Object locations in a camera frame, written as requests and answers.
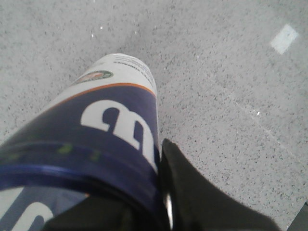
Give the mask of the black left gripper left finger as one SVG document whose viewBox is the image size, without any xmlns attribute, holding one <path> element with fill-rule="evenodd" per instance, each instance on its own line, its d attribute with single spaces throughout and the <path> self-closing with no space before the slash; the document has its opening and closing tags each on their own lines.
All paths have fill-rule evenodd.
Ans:
<svg viewBox="0 0 308 231">
<path fill-rule="evenodd" d="M 89 196 L 47 221 L 44 231 L 133 231 L 135 214 L 113 196 Z"/>
</svg>

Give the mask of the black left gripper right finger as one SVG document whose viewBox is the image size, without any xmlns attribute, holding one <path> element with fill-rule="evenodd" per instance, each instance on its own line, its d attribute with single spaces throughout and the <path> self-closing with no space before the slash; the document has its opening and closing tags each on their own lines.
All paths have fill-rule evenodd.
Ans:
<svg viewBox="0 0 308 231">
<path fill-rule="evenodd" d="M 207 180 L 171 140 L 162 141 L 159 178 L 170 196 L 175 231 L 278 231 L 274 220 Z"/>
</svg>

